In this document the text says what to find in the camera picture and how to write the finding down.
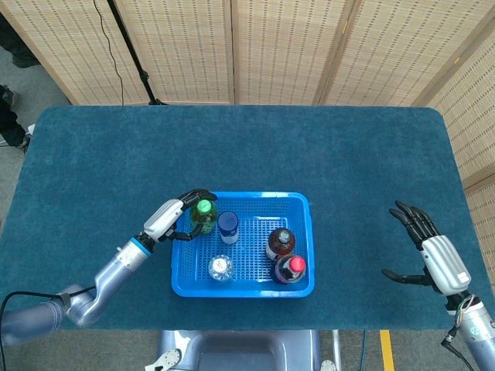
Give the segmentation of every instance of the blue felt tablecloth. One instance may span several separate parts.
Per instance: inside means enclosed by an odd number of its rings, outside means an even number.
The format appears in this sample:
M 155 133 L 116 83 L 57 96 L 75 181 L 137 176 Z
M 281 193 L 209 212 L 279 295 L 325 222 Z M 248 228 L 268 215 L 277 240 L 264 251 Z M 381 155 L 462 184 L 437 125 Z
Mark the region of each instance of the blue felt tablecloth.
M 163 243 L 95 327 L 449 328 L 443 297 L 381 274 L 422 272 L 388 214 L 395 199 L 431 214 L 463 257 L 472 290 L 495 308 L 443 120 L 396 107 L 51 108 L 36 125 L 0 241 L 0 294 L 91 285 L 163 202 L 193 188 L 306 195 L 314 292 L 181 298 Z

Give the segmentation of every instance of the plastic bottle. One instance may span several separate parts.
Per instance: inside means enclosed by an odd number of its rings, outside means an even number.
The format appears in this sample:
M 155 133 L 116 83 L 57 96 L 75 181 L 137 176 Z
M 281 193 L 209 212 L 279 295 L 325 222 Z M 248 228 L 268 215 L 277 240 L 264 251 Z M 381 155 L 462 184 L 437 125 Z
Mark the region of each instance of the plastic bottle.
M 234 265 L 227 255 L 216 255 L 208 266 L 210 276 L 217 281 L 227 281 L 234 275 Z
M 215 229 L 218 211 L 214 203 L 207 199 L 200 200 L 191 210 L 191 222 L 193 228 L 197 224 L 203 224 L 202 234 L 211 233 Z
M 290 254 L 295 246 L 295 237 L 287 228 L 277 228 L 270 233 L 266 243 L 266 254 L 269 259 L 278 258 Z
M 239 219 L 231 211 L 224 211 L 218 216 L 218 230 L 222 241 L 231 245 L 239 239 Z
M 293 284 L 306 274 L 306 262 L 300 256 L 289 254 L 277 260 L 271 269 L 271 278 L 279 284 Z

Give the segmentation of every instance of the robotic arm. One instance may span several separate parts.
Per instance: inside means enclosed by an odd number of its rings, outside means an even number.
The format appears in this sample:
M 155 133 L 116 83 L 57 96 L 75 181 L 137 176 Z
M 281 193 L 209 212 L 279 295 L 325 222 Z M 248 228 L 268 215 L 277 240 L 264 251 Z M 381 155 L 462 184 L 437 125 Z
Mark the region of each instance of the robotic arm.
M 399 208 L 390 209 L 392 216 L 401 221 L 408 235 L 421 254 L 425 267 L 424 275 L 404 276 L 383 269 L 382 273 L 401 284 L 432 286 L 433 290 L 447 297 L 445 308 L 455 316 L 454 326 L 442 341 L 442 346 L 471 366 L 453 348 L 451 342 L 460 332 L 469 351 L 481 371 L 493 370 L 495 365 L 495 322 L 482 301 L 468 291 L 471 276 L 456 248 L 450 240 L 437 230 L 428 214 L 400 201 Z
M 119 248 L 117 254 L 95 276 L 95 296 L 89 292 L 74 295 L 83 290 L 82 286 L 74 284 L 57 298 L 36 307 L 7 311 L 0 322 L 3 345 L 18 345 L 55 332 L 65 316 L 81 328 L 94 324 L 114 294 L 152 255 L 156 243 L 167 239 L 191 240 L 200 234 L 201 224 L 191 233 L 176 231 L 177 220 L 200 199 L 214 201 L 217 197 L 205 189 L 194 189 L 164 203 L 146 221 L 144 230 Z

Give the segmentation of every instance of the blue tray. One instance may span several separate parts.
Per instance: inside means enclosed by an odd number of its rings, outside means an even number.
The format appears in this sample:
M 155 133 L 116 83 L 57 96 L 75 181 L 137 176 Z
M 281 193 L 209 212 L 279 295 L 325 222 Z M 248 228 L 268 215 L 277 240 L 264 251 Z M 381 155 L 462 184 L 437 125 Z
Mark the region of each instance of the blue tray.
M 202 298 L 302 298 L 315 287 L 312 224 L 306 197 L 296 192 L 215 192 L 218 212 L 233 211 L 239 218 L 239 240 L 220 238 L 218 227 L 192 241 L 173 242 L 172 288 L 180 296 Z M 294 284 L 277 284 L 270 277 L 272 262 L 265 245 L 270 232 L 285 226 L 295 235 L 294 254 L 306 260 L 305 277 Z M 191 231 L 189 212 L 177 230 Z M 210 259 L 225 254 L 234 263 L 233 279 L 218 282 L 208 274 Z

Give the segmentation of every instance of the blue bottle cap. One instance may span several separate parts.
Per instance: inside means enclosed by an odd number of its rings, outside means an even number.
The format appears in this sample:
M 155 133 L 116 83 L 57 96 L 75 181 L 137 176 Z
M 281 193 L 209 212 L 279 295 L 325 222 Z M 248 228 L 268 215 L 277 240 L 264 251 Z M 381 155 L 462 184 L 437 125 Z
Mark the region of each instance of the blue bottle cap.
M 227 235 L 237 229 L 239 220 L 237 219 L 237 215 L 231 211 L 224 211 L 218 216 L 217 224 L 220 233 Z

